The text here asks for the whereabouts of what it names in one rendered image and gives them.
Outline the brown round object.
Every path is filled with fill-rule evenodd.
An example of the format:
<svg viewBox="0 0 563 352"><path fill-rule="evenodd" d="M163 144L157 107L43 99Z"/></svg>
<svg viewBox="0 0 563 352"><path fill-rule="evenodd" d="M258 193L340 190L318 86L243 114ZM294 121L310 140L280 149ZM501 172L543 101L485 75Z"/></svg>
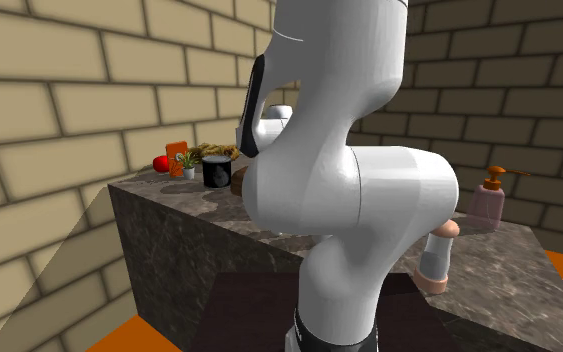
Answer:
<svg viewBox="0 0 563 352"><path fill-rule="evenodd" d="M233 195L242 196L243 180L248 167L242 167L235 171L231 176L230 191Z"/></svg>

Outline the black mug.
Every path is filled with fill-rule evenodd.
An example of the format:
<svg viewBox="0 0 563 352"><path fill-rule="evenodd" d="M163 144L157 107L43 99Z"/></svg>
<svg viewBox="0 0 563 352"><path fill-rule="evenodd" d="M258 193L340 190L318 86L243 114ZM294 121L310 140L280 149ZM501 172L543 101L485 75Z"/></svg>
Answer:
<svg viewBox="0 0 563 352"><path fill-rule="evenodd" d="M208 188L224 188L231 184L232 159L224 155L202 158L203 183Z"/></svg>

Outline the brown woven basket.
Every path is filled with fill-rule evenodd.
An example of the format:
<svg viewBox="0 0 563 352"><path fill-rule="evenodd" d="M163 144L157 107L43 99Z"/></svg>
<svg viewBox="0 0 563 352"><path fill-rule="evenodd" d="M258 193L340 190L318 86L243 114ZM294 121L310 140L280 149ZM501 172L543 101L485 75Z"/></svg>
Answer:
<svg viewBox="0 0 563 352"><path fill-rule="evenodd" d="M240 155L235 145L217 145L209 143L202 143L196 147L191 147L188 149L188 152L196 163L200 163L205 156L227 156L234 161Z"/></svg>

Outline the small potted plant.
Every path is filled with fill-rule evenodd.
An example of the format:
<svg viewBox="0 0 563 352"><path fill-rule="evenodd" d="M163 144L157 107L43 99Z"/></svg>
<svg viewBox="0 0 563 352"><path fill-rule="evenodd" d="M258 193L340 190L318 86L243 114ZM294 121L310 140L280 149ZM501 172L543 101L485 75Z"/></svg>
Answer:
<svg viewBox="0 0 563 352"><path fill-rule="evenodd" d="M186 151L185 153L177 153L176 160L182 166L183 177L186 180L193 180L195 177L195 159L193 154L189 151Z"/></svg>

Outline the orange box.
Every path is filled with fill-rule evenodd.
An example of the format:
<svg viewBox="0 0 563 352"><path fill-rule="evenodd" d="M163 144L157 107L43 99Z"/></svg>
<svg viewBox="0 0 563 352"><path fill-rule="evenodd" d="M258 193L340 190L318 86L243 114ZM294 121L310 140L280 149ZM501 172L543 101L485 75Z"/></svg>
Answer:
<svg viewBox="0 0 563 352"><path fill-rule="evenodd" d="M165 147L168 159L169 175L171 178L181 177L183 175L183 164L178 157L179 154L185 155L188 151L186 141L178 141L168 143Z"/></svg>

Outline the dark robot stand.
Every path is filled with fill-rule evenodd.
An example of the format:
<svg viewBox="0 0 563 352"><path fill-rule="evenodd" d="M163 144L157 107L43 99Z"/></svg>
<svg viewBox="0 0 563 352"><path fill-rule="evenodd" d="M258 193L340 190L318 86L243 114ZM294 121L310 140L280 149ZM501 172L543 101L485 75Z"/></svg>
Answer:
<svg viewBox="0 0 563 352"><path fill-rule="evenodd" d="M297 303L296 273L220 273L188 352L283 352ZM463 352L406 273L384 280L379 352Z"/></svg>

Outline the grey and pink grinder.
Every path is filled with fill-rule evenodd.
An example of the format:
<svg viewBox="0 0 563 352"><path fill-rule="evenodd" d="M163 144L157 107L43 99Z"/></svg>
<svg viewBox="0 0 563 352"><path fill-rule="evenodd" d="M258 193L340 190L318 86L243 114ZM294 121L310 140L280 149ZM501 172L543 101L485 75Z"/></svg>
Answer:
<svg viewBox="0 0 563 352"><path fill-rule="evenodd" d="M413 273L416 286L428 294L442 294L447 287L450 253L460 228L448 220L427 237L425 249Z"/></svg>

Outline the pink soap dispenser bottle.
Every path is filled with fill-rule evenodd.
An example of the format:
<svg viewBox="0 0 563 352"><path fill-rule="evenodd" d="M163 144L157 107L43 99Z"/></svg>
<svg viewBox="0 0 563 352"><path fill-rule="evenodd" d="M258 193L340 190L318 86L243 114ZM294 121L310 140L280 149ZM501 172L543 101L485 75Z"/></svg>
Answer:
<svg viewBox="0 0 563 352"><path fill-rule="evenodd" d="M489 174L483 183L478 185L468 205L466 219L474 227L495 230L501 223L505 193L501 188L499 176L504 173L514 173L529 176L529 173L519 170L504 169L500 166L487 168Z"/></svg>

